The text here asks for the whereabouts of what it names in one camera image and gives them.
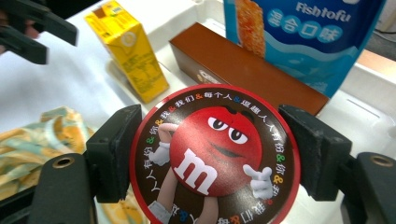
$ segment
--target floral cloth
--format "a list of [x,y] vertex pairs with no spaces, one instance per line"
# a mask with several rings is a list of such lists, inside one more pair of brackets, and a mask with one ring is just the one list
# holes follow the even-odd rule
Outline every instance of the floral cloth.
[[[82,154],[93,134],[82,116],[65,106],[43,113],[38,122],[0,133],[0,201],[35,186],[46,161],[64,153]],[[131,190],[125,201],[99,206],[110,223],[149,223]]]

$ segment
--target fish tofu package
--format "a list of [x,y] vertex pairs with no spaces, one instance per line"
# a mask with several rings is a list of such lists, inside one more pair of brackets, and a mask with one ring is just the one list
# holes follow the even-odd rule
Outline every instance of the fish tofu package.
[[332,97],[385,0],[224,0],[226,37]]

